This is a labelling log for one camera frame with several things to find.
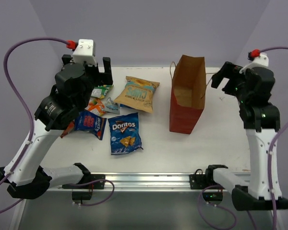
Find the green yellow chips bag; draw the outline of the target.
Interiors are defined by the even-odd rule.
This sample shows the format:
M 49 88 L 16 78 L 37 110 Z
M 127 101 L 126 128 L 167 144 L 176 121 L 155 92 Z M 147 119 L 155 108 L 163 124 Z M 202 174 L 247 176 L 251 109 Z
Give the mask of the green yellow chips bag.
M 113 89 L 114 85 L 101 85 L 101 86 L 96 86 L 91 93 L 91 97 L 95 97 L 98 99 L 104 99 L 105 96 L 109 91 Z

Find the small silver blue snack packet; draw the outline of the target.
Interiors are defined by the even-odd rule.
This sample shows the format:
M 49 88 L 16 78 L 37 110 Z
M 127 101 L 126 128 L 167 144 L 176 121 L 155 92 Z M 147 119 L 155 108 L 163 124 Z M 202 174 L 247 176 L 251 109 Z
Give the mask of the small silver blue snack packet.
M 104 103 L 104 111 L 113 114 L 120 114 L 120 104 L 114 102 L 110 97 L 108 97 Z

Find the orange snack packet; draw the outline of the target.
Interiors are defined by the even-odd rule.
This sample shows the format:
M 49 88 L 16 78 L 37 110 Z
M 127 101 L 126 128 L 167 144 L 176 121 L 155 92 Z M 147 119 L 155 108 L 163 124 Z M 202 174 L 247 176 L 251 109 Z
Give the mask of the orange snack packet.
M 93 97 L 90 99 L 88 106 L 85 109 L 95 115 L 103 116 L 104 114 L 106 114 L 104 108 L 105 107 L 102 101 L 99 98 Z

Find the brown kraft snack bag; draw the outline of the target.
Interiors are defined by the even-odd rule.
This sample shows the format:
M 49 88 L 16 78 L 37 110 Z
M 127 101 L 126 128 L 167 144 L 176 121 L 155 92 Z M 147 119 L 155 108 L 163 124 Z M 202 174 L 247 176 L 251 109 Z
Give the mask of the brown kraft snack bag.
M 160 83 L 136 77 L 126 76 L 127 83 L 115 103 L 141 110 L 153 112 L 153 96 Z

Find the red paper bag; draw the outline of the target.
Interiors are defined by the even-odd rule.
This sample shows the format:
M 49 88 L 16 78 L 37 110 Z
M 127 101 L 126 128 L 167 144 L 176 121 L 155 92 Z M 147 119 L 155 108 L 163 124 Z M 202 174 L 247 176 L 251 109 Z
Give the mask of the red paper bag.
M 172 76 L 169 130 L 191 134 L 205 108 L 204 57 L 182 55 Z

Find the blue spicy chilli snack bag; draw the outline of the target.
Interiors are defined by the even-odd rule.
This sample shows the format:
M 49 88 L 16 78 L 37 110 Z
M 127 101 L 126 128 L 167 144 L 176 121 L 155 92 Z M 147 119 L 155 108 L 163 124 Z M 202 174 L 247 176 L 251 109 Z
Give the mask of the blue spicy chilli snack bag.
M 99 140 L 103 139 L 107 118 L 100 117 L 89 111 L 80 112 L 75 119 L 74 130 L 86 131 L 95 135 Z

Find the dark blue snack bag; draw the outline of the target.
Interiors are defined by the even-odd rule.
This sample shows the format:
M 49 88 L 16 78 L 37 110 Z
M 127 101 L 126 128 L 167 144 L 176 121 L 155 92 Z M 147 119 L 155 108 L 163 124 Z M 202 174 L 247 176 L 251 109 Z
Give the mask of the dark blue snack bag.
M 138 113 L 108 119 L 111 155 L 128 154 L 142 149 Z

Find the red snack packet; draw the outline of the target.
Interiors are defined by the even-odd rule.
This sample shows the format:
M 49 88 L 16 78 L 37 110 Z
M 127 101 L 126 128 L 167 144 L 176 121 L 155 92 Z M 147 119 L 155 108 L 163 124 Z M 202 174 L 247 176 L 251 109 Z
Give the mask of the red snack packet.
M 63 138 L 64 136 L 66 136 L 69 133 L 71 133 L 74 130 L 74 126 L 75 126 L 75 122 L 71 121 L 70 124 L 68 125 L 68 127 L 60 135 L 60 138 Z

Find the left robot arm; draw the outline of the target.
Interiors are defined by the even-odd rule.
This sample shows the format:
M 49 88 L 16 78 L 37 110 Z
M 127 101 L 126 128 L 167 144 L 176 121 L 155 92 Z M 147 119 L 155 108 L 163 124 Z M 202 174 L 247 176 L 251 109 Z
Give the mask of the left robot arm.
M 81 163 L 63 168 L 45 168 L 40 164 L 48 150 L 68 125 L 88 106 L 92 90 L 102 83 L 113 82 L 111 59 L 103 58 L 104 72 L 62 57 L 63 66 L 55 75 L 55 84 L 34 113 L 28 139 L 13 160 L 0 167 L 0 180 L 8 183 L 13 198 L 36 199 L 49 188 L 66 185 L 85 188 L 94 182 L 90 171 Z

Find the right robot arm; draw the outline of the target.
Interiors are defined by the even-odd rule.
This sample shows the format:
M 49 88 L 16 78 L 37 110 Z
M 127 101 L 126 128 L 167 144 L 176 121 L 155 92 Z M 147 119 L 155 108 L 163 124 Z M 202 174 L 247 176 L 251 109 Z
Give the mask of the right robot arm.
M 273 142 L 280 132 L 280 112 L 269 102 L 275 83 L 274 73 L 259 64 L 243 68 L 225 62 L 212 76 L 211 86 L 217 88 L 224 78 L 228 82 L 222 91 L 236 97 L 239 103 L 249 143 L 251 175 L 246 182 L 225 165 L 209 165 L 204 182 L 210 188 L 220 185 L 229 191 L 237 211 L 286 210 L 288 199 L 280 190 L 276 143 Z

